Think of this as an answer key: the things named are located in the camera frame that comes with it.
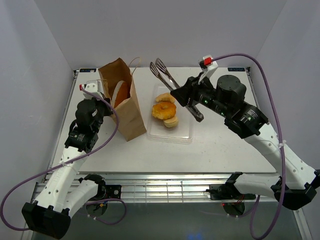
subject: clear plastic tray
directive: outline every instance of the clear plastic tray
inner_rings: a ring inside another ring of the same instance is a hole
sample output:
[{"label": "clear plastic tray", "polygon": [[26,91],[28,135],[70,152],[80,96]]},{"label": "clear plastic tray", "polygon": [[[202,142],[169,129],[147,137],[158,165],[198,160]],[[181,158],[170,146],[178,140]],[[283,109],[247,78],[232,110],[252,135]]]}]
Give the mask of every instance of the clear plastic tray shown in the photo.
[{"label": "clear plastic tray", "polygon": [[190,144],[194,135],[194,119],[188,110],[180,106],[178,102],[174,103],[176,105],[176,116],[179,119],[178,126],[167,128],[164,125],[163,120],[156,119],[152,116],[152,106],[156,104],[156,97],[168,92],[169,89],[161,83],[156,84],[154,87],[150,106],[150,118],[147,127],[147,137],[148,139],[161,142]]}]

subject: brown paper bag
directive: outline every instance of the brown paper bag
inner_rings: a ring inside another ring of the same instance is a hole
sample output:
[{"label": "brown paper bag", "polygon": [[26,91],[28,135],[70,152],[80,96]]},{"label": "brown paper bag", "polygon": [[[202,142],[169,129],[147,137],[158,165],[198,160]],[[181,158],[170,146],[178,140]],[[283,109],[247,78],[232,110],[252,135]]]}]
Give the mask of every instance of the brown paper bag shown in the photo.
[{"label": "brown paper bag", "polygon": [[[135,83],[129,67],[121,58],[118,58],[98,70],[101,79],[104,80],[104,95],[107,98],[112,98],[119,81],[125,81],[130,89],[129,98],[115,108],[120,121],[118,131],[127,142],[144,134],[147,130],[141,116]],[[116,122],[116,116],[113,114],[111,117]]]}]

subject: white table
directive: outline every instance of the white table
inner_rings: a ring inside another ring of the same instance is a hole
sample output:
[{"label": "white table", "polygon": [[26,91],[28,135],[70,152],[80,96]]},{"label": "white table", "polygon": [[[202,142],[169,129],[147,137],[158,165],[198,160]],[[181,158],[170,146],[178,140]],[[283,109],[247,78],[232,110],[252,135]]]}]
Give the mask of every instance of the white table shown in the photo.
[{"label": "white table", "polygon": [[[169,67],[176,81],[183,85],[190,76],[197,76],[199,67]],[[246,72],[229,72],[219,68],[211,77],[216,87],[220,76],[232,74],[246,85],[245,100],[256,104]],[[151,117],[151,102],[155,84],[160,81],[149,68],[141,67],[134,72],[134,83],[144,124],[147,128]],[[77,104],[83,100],[78,86],[86,81],[99,79],[99,73],[79,73],[70,100],[62,132],[55,153],[53,166],[61,157],[68,137],[69,126],[75,119]],[[118,132],[113,140],[100,151],[91,155],[80,169],[81,173],[274,173],[275,169],[253,147],[241,140],[225,125],[224,119],[213,111],[199,105],[204,120],[194,120],[191,144],[179,144],[149,140],[147,134],[129,142]],[[101,145],[114,130],[114,122],[104,118],[96,147]]]}]

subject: red button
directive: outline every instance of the red button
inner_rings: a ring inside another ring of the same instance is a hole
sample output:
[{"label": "red button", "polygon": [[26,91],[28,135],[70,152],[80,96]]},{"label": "red button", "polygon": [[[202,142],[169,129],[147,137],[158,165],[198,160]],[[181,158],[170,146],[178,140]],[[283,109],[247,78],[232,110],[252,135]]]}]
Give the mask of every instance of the red button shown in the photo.
[{"label": "red button", "polygon": [[204,60],[204,65],[207,66],[211,64],[211,57],[207,57],[205,60]]}]

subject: tongs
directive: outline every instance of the tongs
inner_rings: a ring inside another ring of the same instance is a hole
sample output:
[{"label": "tongs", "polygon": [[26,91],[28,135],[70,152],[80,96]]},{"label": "tongs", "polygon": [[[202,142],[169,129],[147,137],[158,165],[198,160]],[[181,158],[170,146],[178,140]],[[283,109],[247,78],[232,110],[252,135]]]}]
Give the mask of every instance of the tongs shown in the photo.
[{"label": "tongs", "polygon": [[[162,72],[164,75],[167,76],[167,78],[173,83],[174,87],[176,89],[180,88],[179,84],[176,82],[176,80],[171,76],[169,73],[167,67],[165,64],[160,60],[160,58],[157,58],[155,60],[155,64],[153,62],[150,62],[150,70],[155,75],[157,79],[159,79],[170,91],[174,90],[174,88],[162,77],[160,72]],[[193,115],[195,120],[197,122],[201,122],[204,119],[204,115],[198,110],[195,106],[186,106],[186,109]]]}]

